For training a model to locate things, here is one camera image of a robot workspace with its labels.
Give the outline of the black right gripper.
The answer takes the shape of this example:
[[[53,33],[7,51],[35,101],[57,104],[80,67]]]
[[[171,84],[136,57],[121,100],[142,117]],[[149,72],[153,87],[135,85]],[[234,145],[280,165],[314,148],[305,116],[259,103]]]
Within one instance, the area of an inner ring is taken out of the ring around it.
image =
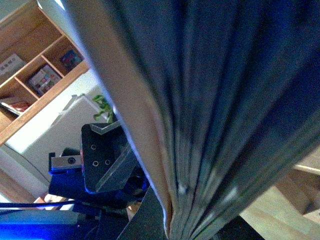
[[[123,189],[137,165],[119,121],[83,125],[80,148],[84,186],[88,193]]]

